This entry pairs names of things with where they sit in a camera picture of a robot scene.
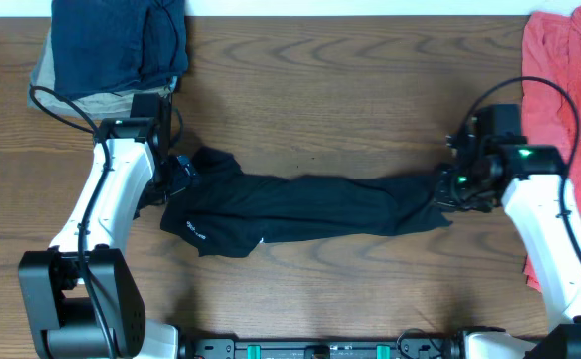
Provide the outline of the black t-shirt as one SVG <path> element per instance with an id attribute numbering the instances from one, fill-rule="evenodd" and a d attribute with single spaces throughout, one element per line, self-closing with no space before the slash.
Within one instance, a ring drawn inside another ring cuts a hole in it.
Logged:
<path id="1" fill-rule="evenodd" d="M 167 200 L 159 227 L 201 256 L 243 258 L 260 244 L 354 234 L 391 237 L 450 225 L 432 204 L 433 175 L 249 175 L 234 155 L 209 147 L 188 164 L 196 178 Z"/>

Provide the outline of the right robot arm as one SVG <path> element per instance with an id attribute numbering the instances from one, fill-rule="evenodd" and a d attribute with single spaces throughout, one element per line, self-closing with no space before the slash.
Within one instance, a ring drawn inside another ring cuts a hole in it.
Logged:
<path id="1" fill-rule="evenodd" d="M 498 329 L 460 332 L 456 358 L 581 358 L 581 216 L 559 151 L 523 136 L 450 136 L 434 202 L 450 211 L 503 208 L 534 268 L 548 334 L 532 342 Z"/>

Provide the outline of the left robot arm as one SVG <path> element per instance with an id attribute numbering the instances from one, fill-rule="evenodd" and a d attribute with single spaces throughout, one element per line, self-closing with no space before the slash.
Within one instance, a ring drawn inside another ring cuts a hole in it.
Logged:
<path id="1" fill-rule="evenodd" d="M 169 118 L 106 119 L 93 127 L 93 162 L 49 247 L 27 251 L 18 277 L 41 358 L 177 358 L 176 327 L 150 320 L 126 263 L 141 209 L 187 188 L 195 171 L 169 150 Z"/>

